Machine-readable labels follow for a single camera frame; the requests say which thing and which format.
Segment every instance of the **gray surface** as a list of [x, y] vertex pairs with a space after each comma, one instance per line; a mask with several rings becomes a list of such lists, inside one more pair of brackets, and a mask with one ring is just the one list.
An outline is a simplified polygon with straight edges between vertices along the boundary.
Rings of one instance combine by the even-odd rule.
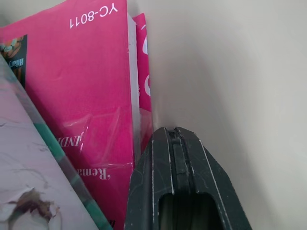
[[[60, 0], [1, 0], [9, 22]], [[305, 0], [129, 0], [144, 12], [154, 125], [196, 132], [255, 230], [306, 229]]]

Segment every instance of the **white wall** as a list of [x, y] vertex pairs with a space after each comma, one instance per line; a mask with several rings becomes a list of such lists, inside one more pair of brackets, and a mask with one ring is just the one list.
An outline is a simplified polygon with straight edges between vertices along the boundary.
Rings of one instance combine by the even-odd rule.
[[[1, 1], [13, 22], [61, 0]], [[147, 16], [155, 127], [198, 134], [253, 229], [307, 229], [307, 1], [129, 0], [129, 11]]]

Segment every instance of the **pink book cover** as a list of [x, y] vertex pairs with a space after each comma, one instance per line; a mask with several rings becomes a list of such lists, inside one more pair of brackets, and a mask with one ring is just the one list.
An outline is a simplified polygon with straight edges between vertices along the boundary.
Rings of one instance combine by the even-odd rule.
[[0, 31], [7, 63], [116, 230], [134, 165], [127, 24], [125, 0], [67, 0]]
[[133, 19], [136, 22], [139, 98], [141, 114], [141, 150], [143, 152], [151, 135], [153, 134], [147, 31], [145, 15], [143, 13], [134, 17]]

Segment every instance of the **black plastic object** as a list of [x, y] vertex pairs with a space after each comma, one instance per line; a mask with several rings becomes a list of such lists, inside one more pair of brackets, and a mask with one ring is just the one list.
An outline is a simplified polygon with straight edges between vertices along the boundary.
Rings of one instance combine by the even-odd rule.
[[154, 132], [131, 180], [125, 230], [251, 230], [226, 172], [186, 129]]

